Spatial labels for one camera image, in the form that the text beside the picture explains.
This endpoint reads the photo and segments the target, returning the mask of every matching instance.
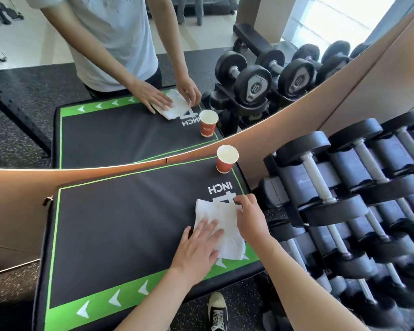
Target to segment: forearm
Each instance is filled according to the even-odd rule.
[[[118,62],[80,23],[66,1],[41,10],[64,40],[123,86],[128,87],[135,77]]]
[[[171,0],[150,0],[149,9],[155,21],[159,37],[177,73],[187,73],[182,50],[178,21]]]
[[[296,331],[368,330],[347,308],[322,288],[273,238],[252,246],[275,286]]]
[[[170,268],[115,331],[166,331],[189,290],[181,274]]]

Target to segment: black pants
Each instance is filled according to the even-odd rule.
[[[145,81],[146,81],[146,83],[150,83],[156,89],[161,89],[162,88],[162,75],[161,75],[161,70],[160,70],[159,66],[158,66],[158,69],[156,70],[155,74],[153,76],[149,77]],[[132,95],[132,93],[129,92],[128,89],[116,90],[114,92],[99,92],[97,90],[89,88],[85,84],[84,84],[84,87],[86,87],[86,89],[89,92],[90,96],[94,100],[100,100],[100,101],[101,100],[110,100],[110,99],[113,99],[113,98],[116,98],[116,97]]]

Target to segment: zipper pull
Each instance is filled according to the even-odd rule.
[[[44,199],[44,202],[43,202],[43,206],[47,206],[47,205],[48,205],[49,203],[51,203],[53,200],[54,200],[54,195],[52,195],[52,196],[50,196],[50,197],[45,198],[45,199]]]

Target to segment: person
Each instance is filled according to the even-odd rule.
[[[264,214],[253,194],[240,195],[235,202],[237,227],[270,275],[276,292],[295,331],[368,331],[346,307],[322,288],[281,247],[268,231]],[[219,255],[214,250],[224,234],[213,235],[217,221],[202,220],[188,236],[187,227],[172,264],[152,292],[124,319],[115,331],[167,330],[184,297],[204,279]],[[210,331],[227,330],[227,307],[220,293],[209,300]]]
[[[161,71],[145,0],[26,0],[69,44],[77,75],[93,99],[130,95],[152,113],[172,100],[160,91]],[[176,86],[192,106],[201,93],[188,75],[172,0],[147,0],[175,73]]]

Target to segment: shirt sleeve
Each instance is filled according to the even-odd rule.
[[[64,0],[26,0],[29,6],[33,9],[48,8],[55,6]]]

